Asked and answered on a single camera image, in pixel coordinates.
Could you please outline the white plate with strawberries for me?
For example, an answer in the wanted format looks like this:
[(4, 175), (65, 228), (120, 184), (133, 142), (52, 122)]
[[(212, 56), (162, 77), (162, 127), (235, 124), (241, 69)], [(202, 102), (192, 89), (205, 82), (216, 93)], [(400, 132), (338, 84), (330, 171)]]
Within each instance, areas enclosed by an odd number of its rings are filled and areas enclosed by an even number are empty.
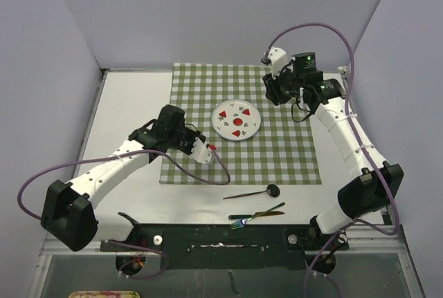
[(252, 138), (259, 131), (262, 117), (250, 102), (226, 100), (213, 110), (211, 124), (219, 137), (240, 142)]

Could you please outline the green white checkered tablecloth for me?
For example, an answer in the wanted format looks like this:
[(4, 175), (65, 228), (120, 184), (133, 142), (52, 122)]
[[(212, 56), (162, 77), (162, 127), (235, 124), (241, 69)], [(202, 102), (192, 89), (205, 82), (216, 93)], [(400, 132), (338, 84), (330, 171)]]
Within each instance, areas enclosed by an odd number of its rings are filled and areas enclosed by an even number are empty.
[(170, 104), (186, 112), (186, 125), (203, 133), (226, 165), (199, 164), (180, 151), (170, 155), (198, 177), (234, 185), (321, 183), (307, 113), (274, 106), (262, 78), (269, 68), (176, 63)]

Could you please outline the black spoon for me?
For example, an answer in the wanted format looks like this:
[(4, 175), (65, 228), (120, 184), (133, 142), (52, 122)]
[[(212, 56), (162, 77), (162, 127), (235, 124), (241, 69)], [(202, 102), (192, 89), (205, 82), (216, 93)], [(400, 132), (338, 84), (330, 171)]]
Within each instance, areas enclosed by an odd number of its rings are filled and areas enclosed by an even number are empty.
[(234, 199), (234, 198), (242, 198), (242, 197), (247, 197), (247, 196), (254, 196), (254, 195), (258, 195), (258, 194), (267, 194), (268, 196), (270, 196), (272, 198), (277, 198), (281, 194), (281, 191), (277, 185), (269, 184), (269, 185), (267, 185), (266, 189), (263, 191), (249, 192), (249, 193), (244, 193), (244, 194), (227, 196), (227, 197), (224, 197), (224, 200), (230, 200), (230, 199)]

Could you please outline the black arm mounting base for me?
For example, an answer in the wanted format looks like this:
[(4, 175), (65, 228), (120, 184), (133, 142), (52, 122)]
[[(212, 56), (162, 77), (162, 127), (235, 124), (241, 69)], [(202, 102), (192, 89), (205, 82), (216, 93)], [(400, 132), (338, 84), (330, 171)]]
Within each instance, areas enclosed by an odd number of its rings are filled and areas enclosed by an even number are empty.
[(123, 242), (102, 241), (100, 251), (115, 252), (116, 267), (125, 274), (140, 273), (149, 254), (160, 257), (165, 270), (303, 270), (316, 265), (330, 272), (334, 253), (347, 250), (344, 232), (331, 241), (309, 225), (138, 225)]

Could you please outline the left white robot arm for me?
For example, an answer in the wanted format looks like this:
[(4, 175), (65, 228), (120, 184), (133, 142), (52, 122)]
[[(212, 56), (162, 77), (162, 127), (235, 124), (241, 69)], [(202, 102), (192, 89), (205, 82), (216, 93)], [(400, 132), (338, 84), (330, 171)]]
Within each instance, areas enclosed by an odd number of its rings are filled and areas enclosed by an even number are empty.
[(125, 250), (137, 248), (141, 233), (134, 219), (123, 213), (99, 217), (95, 210), (132, 173), (165, 156), (168, 150), (179, 150), (201, 164), (213, 160), (203, 133), (186, 125), (184, 110), (168, 104), (158, 118), (131, 132), (97, 166), (66, 183), (52, 183), (46, 193), (41, 226), (74, 252), (92, 241), (106, 240), (115, 240)]

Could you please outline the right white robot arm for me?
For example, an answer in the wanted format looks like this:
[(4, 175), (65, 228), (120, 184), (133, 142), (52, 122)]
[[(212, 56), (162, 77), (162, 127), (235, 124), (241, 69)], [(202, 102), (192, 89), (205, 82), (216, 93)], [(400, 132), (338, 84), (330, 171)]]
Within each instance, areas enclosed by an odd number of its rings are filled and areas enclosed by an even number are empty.
[(345, 105), (345, 89), (338, 80), (323, 77), (313, 52), (288, 58), (283, 49), (273, 47), (263, 62), (271, 67), (263, 78), (266, 98), (276, 106), (292, 98), (298, 106), (305, 106), (327, 129), (349, 171), (350, 182), (338, 191), (333, 205), (311, 220), (309, 242), (323, 249), (342, 227), (388, 206), (404, 172), (370, 142), (356, 114)]

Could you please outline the iridescent rainbow fork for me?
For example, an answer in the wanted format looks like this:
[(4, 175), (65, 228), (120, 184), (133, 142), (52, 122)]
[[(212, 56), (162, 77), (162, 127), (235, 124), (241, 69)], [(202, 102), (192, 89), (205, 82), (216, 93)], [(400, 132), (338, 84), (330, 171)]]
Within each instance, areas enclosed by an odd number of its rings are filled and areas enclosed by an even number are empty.
[(260, 212), (259, 214), (254, 214), (254, 215), (247, 217), (247, 218), (238, 219), (235, 222), (231, 223), (230, 228), (232, 230), (237, 230), (237, 229), (243, 228), (247, 225), (248, 222), (252, 221), (253, 219), (258, 218), (258, 217), (262, 217), (262, 216), (266, 216), (266, 215), (270, 214), (271, 212), (274, 212), (277, 209), (280, 209), (283, 206), (285, 206), (285, 203), (280, 203), (280, 204), (276, 205), (275, 207), (272, 207), (266, 211)]

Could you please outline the yellow rimmed tray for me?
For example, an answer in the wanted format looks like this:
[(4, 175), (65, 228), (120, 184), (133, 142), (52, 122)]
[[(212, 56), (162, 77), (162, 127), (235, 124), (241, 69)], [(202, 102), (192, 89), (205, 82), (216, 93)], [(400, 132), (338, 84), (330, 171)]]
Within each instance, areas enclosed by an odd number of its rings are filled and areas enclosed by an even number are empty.
[(140, 298), (136, 291), (126, 290), (95, 290), (95, 291), (75, 291), (69, 298)]

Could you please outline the green handled knife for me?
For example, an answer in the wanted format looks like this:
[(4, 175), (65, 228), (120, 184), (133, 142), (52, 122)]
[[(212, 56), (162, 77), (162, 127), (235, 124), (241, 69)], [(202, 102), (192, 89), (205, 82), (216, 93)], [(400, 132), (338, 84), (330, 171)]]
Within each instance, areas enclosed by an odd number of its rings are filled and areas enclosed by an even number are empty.
[(270, 212), (256, 212), (254, 214), (231, 214), (228, 216), (229, 220), (240, 220), (243, 218), (260, 217), (260, 216), (279, 216), (284, 215), (282, 211), (270, 211)]

